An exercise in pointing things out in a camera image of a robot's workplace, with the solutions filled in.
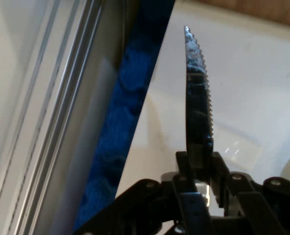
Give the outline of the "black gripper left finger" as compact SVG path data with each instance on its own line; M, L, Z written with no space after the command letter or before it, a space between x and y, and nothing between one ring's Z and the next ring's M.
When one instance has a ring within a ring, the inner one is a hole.
M169 234L210 235L212 222L194 179L208 179L210 155L176 153L180 171L168 181L143 179L78 228L76 235L155 235L167 221Z

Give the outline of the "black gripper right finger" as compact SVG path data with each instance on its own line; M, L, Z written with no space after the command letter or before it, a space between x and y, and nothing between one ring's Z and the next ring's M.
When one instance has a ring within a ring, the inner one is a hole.
M231 172L217 152L211 157L210 186L223 217L212 217L219 235L290 235L290 181L271 177L258 184Z

